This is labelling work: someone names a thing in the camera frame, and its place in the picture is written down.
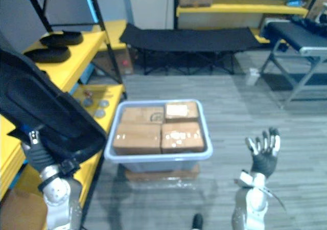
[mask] black glove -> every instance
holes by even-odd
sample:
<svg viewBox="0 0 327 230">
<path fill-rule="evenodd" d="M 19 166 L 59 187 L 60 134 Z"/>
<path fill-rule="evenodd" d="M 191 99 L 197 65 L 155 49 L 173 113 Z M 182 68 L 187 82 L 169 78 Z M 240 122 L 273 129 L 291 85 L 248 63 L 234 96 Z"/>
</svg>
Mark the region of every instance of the black glove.
<svg viewBox="0 0 327 230">
<path fill-rule="evenodd" d="M 254 141 L 247 137 L 245 143 L 252 153 L 253 164 L 251 172 L 261 173 L 268 178 L 275 171 L 277 155 L 281 148 L 281 137 L 275 128 L 269 128 L 270 137 L 266 131 L 262 132 L 263 144 L 257 137 Z"/>
</svg>

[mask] plastic storage bin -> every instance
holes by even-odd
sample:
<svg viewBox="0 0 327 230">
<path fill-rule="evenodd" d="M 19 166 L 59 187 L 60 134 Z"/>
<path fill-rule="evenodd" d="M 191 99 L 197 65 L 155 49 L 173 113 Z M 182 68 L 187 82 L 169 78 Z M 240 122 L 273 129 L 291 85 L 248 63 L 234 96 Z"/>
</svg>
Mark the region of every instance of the plastic storage bin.
<svg viewBox="0 0 327 230">
<path fill-rule="evenodd" d="M 194 101 L 199 110 L 199 125 L 203 135 L 203 152 L 193 153 L 173 153 L 173 154 L 149 154 L 149 155 L 117 155 L 112 143 L 115 138 L 116 130 L 120 123 L 121 116 L 126 107 L 146 107 L 146 106 L 165 106 L 168 102 Z M 119 104 L 114 117 L 109 139 L 104 150 L 105 159 L 111 160 L 116 164 L 123 164 L 133 172 L 151 171 L 173 171 L 190 170 L 199 160 L 208 159 L 213 153 L 213 146 L 209 138 L 208 127 L 205 121 L 203 108 L 198 100 L 154 100 L 154 101 L 125 101 Z"/>
</svg>

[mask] label on box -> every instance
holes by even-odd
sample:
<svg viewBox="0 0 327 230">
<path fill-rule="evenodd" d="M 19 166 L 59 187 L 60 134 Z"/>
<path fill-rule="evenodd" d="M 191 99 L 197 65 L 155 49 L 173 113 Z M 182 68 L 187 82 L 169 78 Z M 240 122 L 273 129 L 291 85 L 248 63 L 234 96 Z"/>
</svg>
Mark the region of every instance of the label on box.
<svg viewBox="0 0 327 230">
<path fill-rule="evenodd" d="M 168 105 L 166 110 L 169 116 L 187 116 L 188 111 L 187 105 Z"/>
</svg>

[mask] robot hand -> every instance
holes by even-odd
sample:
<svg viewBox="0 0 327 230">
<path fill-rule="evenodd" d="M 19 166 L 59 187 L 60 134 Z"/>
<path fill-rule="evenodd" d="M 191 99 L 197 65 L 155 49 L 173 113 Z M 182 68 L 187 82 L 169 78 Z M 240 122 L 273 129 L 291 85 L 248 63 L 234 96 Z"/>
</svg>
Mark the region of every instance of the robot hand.
<svg viewBox="0 0 327 230">
<path fill-rule="evenodd" d="M 281 148 L 281 137 L 275 128 L 269 128 L 270 137 L 266 131 L 262 132 L 263 144 L 257 137 L 255 142 L 247 137 L 245 143 L 252 153 L 253 164 L 251 173 L 261 173 L 268 178 L 275 171 L 277 155 Z"/>
<path fill-rule="evenodd" d="M 232 215 L 233 230 L 264 230 L 264 217 L 268 211 L 266 178 L 271 176 L 277 165 L 277 154 L 281 147 L 278 130 L 269 128 L 270 136 L 263 132 L 263 143 L 246 138 L 245 143 L 252 153 L 251 174 L 242 172 L 237 180 L 240 189 L 235 196 Z"/>
</svg>

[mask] black tray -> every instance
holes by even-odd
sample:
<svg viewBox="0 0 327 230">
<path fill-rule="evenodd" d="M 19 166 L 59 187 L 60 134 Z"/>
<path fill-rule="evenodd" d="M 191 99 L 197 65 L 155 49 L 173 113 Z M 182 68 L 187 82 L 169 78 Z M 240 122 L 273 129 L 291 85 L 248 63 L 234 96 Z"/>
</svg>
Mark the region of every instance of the black tray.
<svg viewBox="0 0 327 230">
<path fill-rule="evenodd" d="M 46 46 L 64 47 L 66 45 L 77 45 L 83 41 L 83 35 L 80 32 L 63 31 L 63 34 L 51 34 L 40 39 L 40 42 Z"/>
<path fill-rule="evenodd" d="M 47 49 L 36 49 L 24 53 L 34 62 L 39 63 L 61 63 L 71 56 L 68 47 L 50 47 Z"/>
</svg>

